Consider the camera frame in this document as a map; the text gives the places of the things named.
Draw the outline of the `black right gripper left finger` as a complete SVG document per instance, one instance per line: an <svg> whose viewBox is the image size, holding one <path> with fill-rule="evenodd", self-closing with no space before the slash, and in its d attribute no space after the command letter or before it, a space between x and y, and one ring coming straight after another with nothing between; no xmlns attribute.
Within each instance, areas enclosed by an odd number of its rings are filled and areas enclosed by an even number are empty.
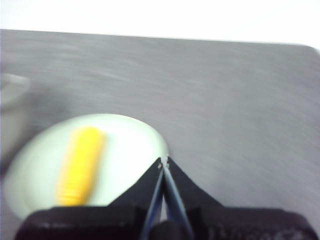
<svg viewBox="0 0 320 240"><path fill-rule="evenodd" d="M162 162L158 158L110 204L35 211L23 221L15 239L138 240L155 215L162 178Z"/></svg>

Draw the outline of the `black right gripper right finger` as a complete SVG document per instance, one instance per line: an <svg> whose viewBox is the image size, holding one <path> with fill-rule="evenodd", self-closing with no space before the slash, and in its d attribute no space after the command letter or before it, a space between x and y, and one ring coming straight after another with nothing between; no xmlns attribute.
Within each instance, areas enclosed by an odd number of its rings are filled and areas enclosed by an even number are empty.
<svg viewBox="0 0 320 240"><path fill-rule="evenodd" d="M193 240L315 240L316 231L301 214L277 208L225 206L194 183L170 158L165 188L171 217Z"/></svg>

